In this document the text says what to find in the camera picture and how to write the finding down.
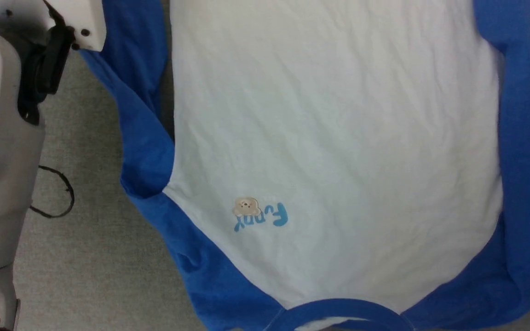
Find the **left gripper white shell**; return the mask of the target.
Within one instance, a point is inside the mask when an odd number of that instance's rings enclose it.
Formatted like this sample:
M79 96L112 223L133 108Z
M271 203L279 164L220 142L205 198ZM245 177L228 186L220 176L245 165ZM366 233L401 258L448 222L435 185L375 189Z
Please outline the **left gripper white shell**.
M43 43L49 29L61 22L74 30L80 48L101 51L106 38L100 0L0 0L0 29Z

